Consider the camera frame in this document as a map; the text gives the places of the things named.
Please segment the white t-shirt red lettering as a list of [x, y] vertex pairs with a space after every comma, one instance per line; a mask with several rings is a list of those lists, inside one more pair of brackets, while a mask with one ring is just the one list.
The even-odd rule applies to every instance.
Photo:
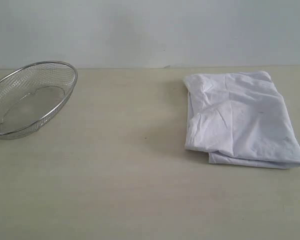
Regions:
[[283, 96], [265, 71], [198, 73], [187, 88], [185, 148], [211, 164], [300, 167], [300, 145]]

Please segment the round metal mesh basket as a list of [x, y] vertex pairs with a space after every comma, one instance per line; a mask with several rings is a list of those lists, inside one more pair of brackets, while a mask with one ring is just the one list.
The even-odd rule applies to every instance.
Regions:
[[77, 69], [63, 61], [40, 61], [0, 79], [0, 139], [30, 135], [67, 103], [78, 80]]

